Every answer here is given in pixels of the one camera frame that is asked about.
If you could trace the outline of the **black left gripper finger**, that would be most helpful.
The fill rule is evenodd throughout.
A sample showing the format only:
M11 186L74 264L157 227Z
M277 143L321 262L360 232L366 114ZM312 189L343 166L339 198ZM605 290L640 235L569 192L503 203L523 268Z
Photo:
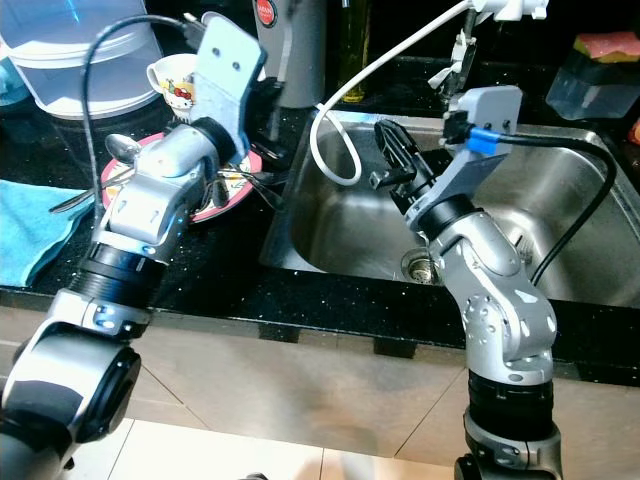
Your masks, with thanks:
M250 152L246 157L238 161L238 168L242 172L257 173L261 170L261 157L256 152ZM230 169L230 207L238 205L244 198L252 193L252 184L244 175L236 169Z
M275 174L266 172L265 168L255 173L255 191L270 206L270 209L283 209L283 197L271 188L274 183Z

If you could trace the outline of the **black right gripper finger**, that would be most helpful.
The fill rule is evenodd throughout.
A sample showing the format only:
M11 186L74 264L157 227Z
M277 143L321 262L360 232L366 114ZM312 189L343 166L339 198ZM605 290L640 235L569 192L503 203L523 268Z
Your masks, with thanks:
M374 125L376 143L387 160L388 169L372 173L372 186L390 187L410 180L410 156L404 142L406 131L401 124L381 119Z
M410 180L404 184L412 184L412 186L424 186L428 183L428 177L426 177L426 168L424 160L422 160L419 146L412 140L410 133L406 131L406 137L404 142L407 145L407 154L410 156Z

